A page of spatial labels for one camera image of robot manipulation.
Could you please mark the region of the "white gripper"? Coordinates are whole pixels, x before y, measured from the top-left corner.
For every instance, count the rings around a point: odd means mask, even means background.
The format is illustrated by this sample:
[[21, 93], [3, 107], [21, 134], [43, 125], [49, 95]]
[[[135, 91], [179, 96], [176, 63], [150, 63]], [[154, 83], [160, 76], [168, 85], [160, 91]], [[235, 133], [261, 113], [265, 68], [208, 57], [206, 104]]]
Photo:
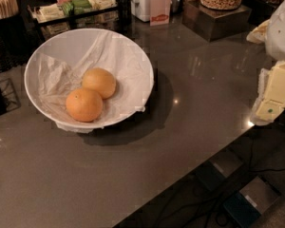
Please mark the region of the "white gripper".
[[266, 52], [278, 62], [263, 68], [258, 76], [258, 97], [252, 107], [250, 122], [263, 126], [272, 123], [285, 109], [285, 0], [272, 14], [250, 31], [246, 40], [264, 44]]

